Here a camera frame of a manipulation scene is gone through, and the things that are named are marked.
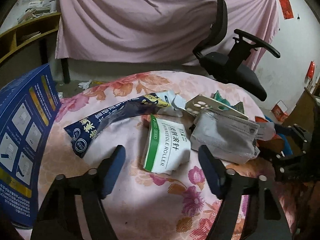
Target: shelf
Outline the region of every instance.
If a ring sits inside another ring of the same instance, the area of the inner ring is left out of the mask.
[[[18,24],[2,33],[0,35],[0,67],[23,47],[58,31],[60,16],[61,13],[41,16]],[[26,41],[21,41],[22,36],[35,32],[40,32],[40,34]]]

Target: pink curtain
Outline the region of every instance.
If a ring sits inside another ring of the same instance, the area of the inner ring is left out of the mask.
[[[271,43],[279,28],[276,0],[225,1],[227,35],[207,51],[227,54],[234,44],[234,29]],[[208,36],[216,17],[216,0],[60,0],[60,3],[62,19],[56,58],[192,64],[193,48]],[[246,62],[248,67],[255,69],[264,52],[252,52]]]

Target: red poster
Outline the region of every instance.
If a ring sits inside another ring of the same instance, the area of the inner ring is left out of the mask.
[[[289,0],[279,0],[282,8],[284,19],[292,19],[293,11]]]

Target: floral tablecloth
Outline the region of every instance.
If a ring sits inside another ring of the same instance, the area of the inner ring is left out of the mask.
[[[71,148],[64,127],[103,108],[129,98],[154,91],[174,90],[186,100],[198,94],[211,96],[219,90],[231,105],[242,101],[251,120],[263,116],[253,99],[240,87],[222,84],[204,76],[183,72],[154,71],[139,73],[105,83],[72,97],[62,99],[62,106],[53,124],[45,148],[39,175],[39,202],[43,200],[58,174],[67,177],[85,173],[109,157],[118,144],[126,149],[126,161],[113,192],[103,206],[119,240],[170,239],[204,240],[217,215],[221,201],[210,192],[198,161],[191,150],[190,161],[171,176],[146,172],[140,165],[148,135],[149,116],[138,116],[113,123],[91,144],[83,159]],[[191,117],[169,117],[191,126]],[[246,165],[230,165],[241,174],[256,177],[273,176],[268,162],[258,158]],[[295,204],[290,192],[276,185],[289,226],[294,223]],[[233,239],[239,239],[244,225],[247,197],[243,197]]]

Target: black chair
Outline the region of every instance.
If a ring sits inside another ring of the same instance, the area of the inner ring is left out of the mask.
[[[272,55],[280,58],[280,53],[274,47],[250,33],[235,29],[235,34],[238,34],[239,38],[233,37],[235,44],[228,55],[210,52],[203,56],[201,53],[203,49],[219,44],[227,33],[227,6],[224,0],[217,0],[217,3],[217,20],[212,24],[211,33],[208,38],[201,41],[193,49],[193,54],[199,60],[200,65],[217,81],[236,84],[264,101],[267,98],[266,91],[254,71],[242,62],[250,56],[251,49],[256,48],[265,48]],[[247,38],[255,44],[250,44],[243,38]]]

